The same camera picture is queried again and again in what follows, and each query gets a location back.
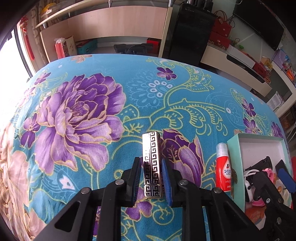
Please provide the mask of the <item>teal white shallow box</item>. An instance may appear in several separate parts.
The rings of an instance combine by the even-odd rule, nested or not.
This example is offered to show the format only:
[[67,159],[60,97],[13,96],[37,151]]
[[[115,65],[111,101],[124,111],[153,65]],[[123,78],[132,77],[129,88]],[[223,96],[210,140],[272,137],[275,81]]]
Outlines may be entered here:
[[276,172],[275,166],[283,160],[288,172],[292,175],[292,164],[287,151],[285,140],[279,137],[262,136],[250,133],[238,133],[227,141],[230,155],[232,171],[232,187],[234,202],[242,211],[251,209],[248,213],[257,228],[261,229],[265,223],[265,215],[262,207],[252,207],[245,201],[244,171],[258,163],[260,160],[270,157],[273,165],[273,173]]

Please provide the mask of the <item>red white small bottle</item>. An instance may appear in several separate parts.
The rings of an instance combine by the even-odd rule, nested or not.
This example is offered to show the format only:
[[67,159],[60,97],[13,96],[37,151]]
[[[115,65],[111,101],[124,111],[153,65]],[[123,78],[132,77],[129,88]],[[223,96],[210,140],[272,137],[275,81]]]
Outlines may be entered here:
[[216,187],[224,192],[231,190],[231,163],[226,143],[216,146]]

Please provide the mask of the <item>gold black patterned lighter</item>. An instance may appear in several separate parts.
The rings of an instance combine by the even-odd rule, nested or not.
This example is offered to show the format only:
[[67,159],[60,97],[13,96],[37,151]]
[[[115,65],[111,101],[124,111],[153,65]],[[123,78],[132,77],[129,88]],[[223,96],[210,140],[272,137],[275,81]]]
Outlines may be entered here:
[[142,163],[144,171],[144,195],[146,198],[162,198],[160,135],[153,131],[142,135]]

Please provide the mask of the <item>pink wristband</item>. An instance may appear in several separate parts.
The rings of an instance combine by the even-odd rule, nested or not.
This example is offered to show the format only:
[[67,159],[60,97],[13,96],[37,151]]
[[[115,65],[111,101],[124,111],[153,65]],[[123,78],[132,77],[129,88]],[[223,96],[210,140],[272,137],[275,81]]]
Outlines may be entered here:
[[[271,182],[274,183],[273,169],[272,168],[265,168],[262,171],[265,172],[267,174],[268,178],[271,180]],[[259,198],[258,200],[255,200],[255,194],[253,195],[252,205],[253,206],[265,206],[264,201],[262,200],[262,198]]]

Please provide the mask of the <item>black phone holder clip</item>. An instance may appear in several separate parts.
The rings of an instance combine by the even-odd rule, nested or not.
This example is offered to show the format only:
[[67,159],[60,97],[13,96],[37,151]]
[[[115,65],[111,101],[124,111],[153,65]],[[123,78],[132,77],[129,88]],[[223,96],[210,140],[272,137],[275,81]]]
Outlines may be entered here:
[[249,170],[262,171],[262,170],[265,170],[266,168],[273,169],[273,164],[269,156],[266,156],[264,159],[260,160],[256,164],[246,168],[245,171],[249,171]]

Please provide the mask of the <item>white side shelf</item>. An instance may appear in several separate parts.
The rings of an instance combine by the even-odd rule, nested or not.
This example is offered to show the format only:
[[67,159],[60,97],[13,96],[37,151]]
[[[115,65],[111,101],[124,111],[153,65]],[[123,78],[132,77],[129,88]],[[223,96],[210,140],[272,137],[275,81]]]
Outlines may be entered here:
[[282,97],[283,104],[275,110],[275,114],[280,118],[295,104],[295,86],[274,61],[271,64],[271,90],[266,97],[270,100],[276,92]]

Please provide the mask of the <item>white tv stand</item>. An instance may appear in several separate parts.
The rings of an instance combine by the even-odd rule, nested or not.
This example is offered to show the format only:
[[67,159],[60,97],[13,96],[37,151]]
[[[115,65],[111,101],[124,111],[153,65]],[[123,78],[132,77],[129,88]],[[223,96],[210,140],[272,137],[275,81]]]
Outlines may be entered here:
[[245,86],[248,86],[249,89],[254,89],[262,96],[267,96],[272,90],[272,87],[253,69],[216,46],[210,44],[207,45],[201,63],[209,65],[238,79]]

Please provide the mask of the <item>red gift bag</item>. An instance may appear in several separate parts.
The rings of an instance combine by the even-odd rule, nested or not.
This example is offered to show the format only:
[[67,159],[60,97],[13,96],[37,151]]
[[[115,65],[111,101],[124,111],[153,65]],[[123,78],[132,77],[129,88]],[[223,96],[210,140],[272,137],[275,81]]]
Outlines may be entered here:
[[217,10],[214,12],[214,15],[217,16],[212,31],[222,35],[223,37],[229,37],[232,26],[228,22],[227,15],[222,10]]

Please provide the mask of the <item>black water dispenser cabinet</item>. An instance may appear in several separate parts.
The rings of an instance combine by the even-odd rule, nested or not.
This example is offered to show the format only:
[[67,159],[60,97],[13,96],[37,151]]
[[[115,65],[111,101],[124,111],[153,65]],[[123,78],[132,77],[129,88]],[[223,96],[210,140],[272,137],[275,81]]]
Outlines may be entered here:
[[216,15],[197,1],[182,1],[171,13],[163,58],[198,66],[206,50]]

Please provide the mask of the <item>teal storage box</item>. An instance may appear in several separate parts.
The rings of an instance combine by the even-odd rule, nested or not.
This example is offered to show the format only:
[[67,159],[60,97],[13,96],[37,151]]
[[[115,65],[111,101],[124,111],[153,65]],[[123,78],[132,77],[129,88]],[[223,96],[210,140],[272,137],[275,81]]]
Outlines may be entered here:
[[97,48],[97,39],[76,42],[78,55],[90,54]]

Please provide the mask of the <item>red box under desk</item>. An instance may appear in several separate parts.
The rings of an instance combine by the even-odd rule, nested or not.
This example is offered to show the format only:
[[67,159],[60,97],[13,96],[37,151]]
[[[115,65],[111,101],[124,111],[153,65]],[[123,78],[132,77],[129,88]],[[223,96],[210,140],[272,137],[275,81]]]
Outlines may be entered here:
[[161,40],[156,38],[147,38],[148,49],[147,52],[151,54],[158,54]]

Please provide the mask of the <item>red white paper bag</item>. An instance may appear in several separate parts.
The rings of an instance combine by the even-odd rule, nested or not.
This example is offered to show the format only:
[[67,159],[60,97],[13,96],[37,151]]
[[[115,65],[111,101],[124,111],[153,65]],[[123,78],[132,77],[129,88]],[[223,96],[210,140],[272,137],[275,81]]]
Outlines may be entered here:
[[68,38],[56,38],[55,50],[58,59],[77,55],[74,37],[70,36]]

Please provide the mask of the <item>wooden curved desk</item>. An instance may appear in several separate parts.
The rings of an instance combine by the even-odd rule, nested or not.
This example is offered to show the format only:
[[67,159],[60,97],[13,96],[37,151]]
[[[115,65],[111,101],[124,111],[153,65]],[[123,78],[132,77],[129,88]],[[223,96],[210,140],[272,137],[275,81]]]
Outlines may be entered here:
[[111,6],[82,13],[41,31],[41,41],[49,62],[58,59],[55,39],[76,41],[103,37],[143,37],[161,40],[162,56],[173,8],[165,6]]

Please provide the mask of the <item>red hanging ornament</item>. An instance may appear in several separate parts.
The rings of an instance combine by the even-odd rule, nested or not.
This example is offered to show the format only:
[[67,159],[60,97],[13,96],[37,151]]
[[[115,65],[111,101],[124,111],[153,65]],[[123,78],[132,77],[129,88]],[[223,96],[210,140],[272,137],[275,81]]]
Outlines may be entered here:
[[31,45],[30,45],[27,25],[28,25],[28,18],[26,15],[24,15],[20,20],[20,28],[23,32],[23,40],[25,42],[25,47],[27,49],[27,53],[29,55],[29,58],[30,58],[30,60],[34,60],[35,56],[34,56],[34,53],[32,51]]

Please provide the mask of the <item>wall mounted television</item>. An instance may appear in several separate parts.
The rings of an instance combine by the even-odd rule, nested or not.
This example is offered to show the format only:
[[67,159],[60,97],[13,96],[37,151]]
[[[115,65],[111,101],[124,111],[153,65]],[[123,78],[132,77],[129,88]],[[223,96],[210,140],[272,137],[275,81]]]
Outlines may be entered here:
[[261,1],[237,1],[233,15],[252,28],[273,50],[278,49],[284,27]]

